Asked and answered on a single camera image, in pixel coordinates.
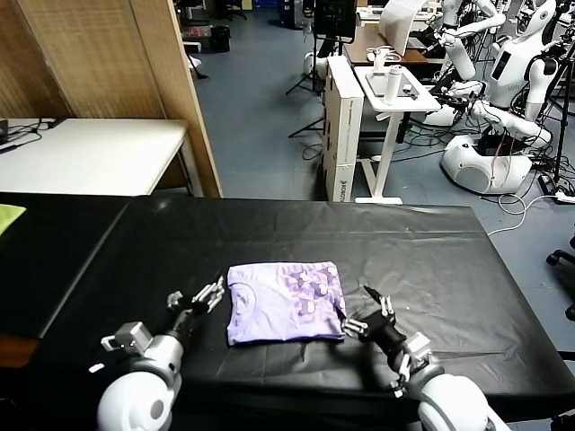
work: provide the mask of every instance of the trash bin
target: trash bin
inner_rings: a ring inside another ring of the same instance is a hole
[[[227,52],[230,50],[230,28],[227,25],[212,27],[209,47],[216,52]]]

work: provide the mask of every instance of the table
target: table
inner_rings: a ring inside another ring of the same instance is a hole
[[[365,27],[356,27],[356,38],[353,43],[345,44],[345,51],[352,66],[372,66],[373,63],[367,60],[367,49],[389,45],[387,40],[379,33],[377,25],[368,24]],[[406,67],[425,66],[428,60],[417,50],[408,48],[405,56],[397,62]]]
[[[380,13],[370,12],[369,7],[356,8],[356,14],[358,15],[359,25],[361,27],[367,23],[378,23],[381,18]],[[429,27],[426,21],[433,18],[433,16],[434,13],[418,13],[413,21],[411,31],[425,31]]]
[[[383,112],[385,114],[389,114],[389,124],[385,133],[385,141],[381,152],[381,159],[378,161],[379,166],[377,167],[377,174],[374,174],[371,167],[371,161],[369,159],[362,159],[360,161],[366,175],[367,185],[369,186],[369,190],[371,192],[371,199],[364,200],[364,202],[372,201],[378,203],[396,203],[395,200],[387,201],[383,199],[383,191],[385,179],[387,178],[387,173],[389,171],[389,165],[392,161],[392,156],[394,155],[398,129],[404,113],[432,112],[439,110],[441,105],[439,105],[438,101],[406,68],[403,69],[404,75],[413,86],[413,88],[418,91],[419,97],[417,100],[409,97],[399,97],[392,105],[384,103],[383,97],[377,97],[367,82],[367,74],[370,74],[373,71],[373,67],[355,67],[354,71],[356,77],[359,80],[359,84],[363,88],[363,91],[373,110],[375,112]],[[384,72],[387,71],[389,71],[389,67],[384,69]],[[382,114],[379,114],[377,119],[383,119]]]
[[[0,367],[28,362],[128,202],[0,193],[27,208],[0,235]]]
[[[10,119],[9,126],[38,119]],[[201,192],[191,150],[184,144],[187,123],[164,119],[66,119],[40,128],[41,139],[0,154],[0,191],[72,195],[149,195],[177,156],[189,192]],[[1,145],[20,144],[22,136]]]
[[[360,282],[391,295],[399,328],[423,331],[447,371],[479,384],[505,420],[572,406],[571,372],[471,208],[163,196],[132,199],[40,343],[19,406],[79,428],[125,369],[112,366],[120,352],[101,352],[100,337],[126,321],[160,330],[169,293],[195,293],[231,265],[324,260],[338,266],[352,317],[376,309]],[[382,393],[394,375],[375,347],[346,339],[229,348],[230,310],[227,295],[197,327],[176,414],[292,426],[318,416],[372,426],[415,418],[415,403]],[[106,368],[88,373],[100,361]]]

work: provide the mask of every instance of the computer monitor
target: computer monitor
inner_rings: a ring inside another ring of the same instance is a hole
[[[379,32],[393,49],[405,55],[415,15],[427,0],[389,0],[379,19]]]
[[[368,6],[385,7],[385,5],[388,3],[389,3],[389,0],[367,0]]]

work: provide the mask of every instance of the yellow cloth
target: yellow cloth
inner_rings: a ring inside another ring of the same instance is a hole
[[[26,211],[26,208],[0,205],[0,235],[2,235],[2,233],[8,229],[8,226],[21,216],[24,211]]]

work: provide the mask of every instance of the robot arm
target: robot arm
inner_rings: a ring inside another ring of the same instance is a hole
[[[551,142],[551,134],[534,121],[522,119],[506,110],[500,110],[485,101],[473,103],[470,114],[472,117],[484,119],[499,133],[505,130],[514,138],[526,139],[529,145],[540,148]]]
[[[446,53],[459,76],[464,80],[469,80],[475,76],[475,66],[469,58],[469,54],[467,54],[462,39],[481,31],[501,26],[505,23],[505,15],[497,13],[497,9],[491,0],[473,0],[472,3],[476,4],[488,18],[479,22],[472,22],[457,29],[457,12],[462,2],[463,0],[444,0],[444,28],[438,35],[438,40],[439,44],[446,49]]]
[[[557,72],[557,61],[551,58],[538,58],[529,67],[529,93],[525,106],[525,119],[535,121],[543,106],[547,89]]]
[[[441,10],[443,11],[443,25],[454,29],[457,27],[457,13],[464,0],[443,0]]]
[[[346,319],[346,332],[375,342],[387,355],[387,363],[399,374],[394,386],[397,397],[406,393],[420,402],[418,414],[429,431],[510,431],[489,406],[481,389],[463,376],[446,374],[434,358],[430,341],[420,332],[406,338],[395,328],[395,313],[389,296],[365,287],[381,305],[363,321]]]
[[[199,316],[210,313],[224,296],[224,279],[205,286],[193,298],[168,296],[172,325],[152,337],[141,321],[126,323],[101,341],[104,349],[123,349],[134,356],[130,373],[113,382],[98,405],[100,431],[167,431],[172,405],[181,388],[181,358]]]

